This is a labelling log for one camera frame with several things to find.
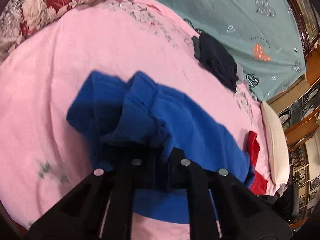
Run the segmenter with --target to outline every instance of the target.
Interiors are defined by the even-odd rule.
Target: red cloth
[[[255,169],[259,152],[260,152],[260,145],[257,141],[257,134],[253,131],[249,131],[248,134],[248,153],[250,156],[251,165]],[[267,191],[267,183],[268,181],[264,179],[264,177],[254,171],[254,180],[252,185],[250,186],[250,190],[256,195],[265,195]]]

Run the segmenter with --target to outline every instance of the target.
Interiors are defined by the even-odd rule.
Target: bed
[[[273,98],[305,73],[300,34],[287,0],[156,1],[219,40],[243,66],[244,81],[259,100]]]
[[[275,194],[261,103],[244,82],[233,93],[199,66],[191,41],[198,33],[172,10],[154,0],[97,0],[44,25],[31,32],[28,25],[24,42],[18,32],[21,44],[12,41],[0,66],[0,200],[13,220],[29,228],[91,172],[88,146],[66,114],[93,69],[124,81],[141,70],[186,93],[244,151],[248,131],[257,133],[255,170],[268,181],[266,194]],[[189,228],[135,214],[132,236],[188,239]]]

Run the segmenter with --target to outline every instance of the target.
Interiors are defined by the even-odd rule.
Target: blue cloth
[[[259,100],[286,90],[306,71],[299,30],[287,0],[156,1],[224,45],[243,67],[244,81]],[[259,51],[262,59],[270,57],[270,61],[256,57],[260,54],[254,51],[256,44],[263,50]]]
[[[89,142],[94,169],[113,170],[114,159],[121,158],[115,146],[138,143],[163,147],[163,163],[177,147],[204,169],[226,168],[247,186],[253,181],[249,155],[224,126],[185,94],[156,84],[142,72],[128,83],[92,72],[70,107],[67,121]],[[134,211],[162,221],[189,221],[185,190],[137,190]]]

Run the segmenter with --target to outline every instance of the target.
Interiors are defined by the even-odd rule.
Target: wooden furniture
[[[320,45],[311,52],[307,61],[306,81],[314,86],[320,80]]]
[[[306,141],[308,141],[309,139],[311,139],[315,133],[316,133],[317,129],[312,130],[311,132],[309,132],[308,134],[306,134],[303,138],[301,138],[299,141],[289,144],[288,146],[288,150],[289,151],[294,151],[296,150],[300,145],[304,144]]]
[[[294,102],[299,100],[299,98],[301,98],[310,88],[310,84],[308,84],[305,75],[303,75],[286,91],[268,100],[267,103],[277,114],[280,114]]]
[[[287,0],[300,33],[305,60],[310,58],[315,43],[320,38],[318,14],[309,0]]]
[[[290,177],[287,186],[294,183],[299,186],[299,215],[290,221],[292,228],[302,225],[310,216],[314,206],[312,200],[319,194],[320,176],[310,180],[309,160],[305,143],[289,151]]]
[[[316,132],[316,129],[319,127],[317,118],[315,116],[309,116],[303,119],[303,122],[298,123],[290,129],[284,131],[287,139],[287,145],[290,148],[297,147],[299,144],[301,145],[303,143],[302,140],[305,140],[306,138],[312,138]]]

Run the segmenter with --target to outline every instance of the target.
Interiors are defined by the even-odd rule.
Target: folded blue cloth
[[[142,72],[128,83],[92,72],[70,107],[67,121],[90,144],[94,169],[113,169],[121,158],[115,146],[163,148],[165,163],[173,147],[204,169],[226,168],[248,187],[253,168],[227,129],[185,94],[156,84]],[[137,190],[134,211],[157,220],[188,223],[185,190]]]

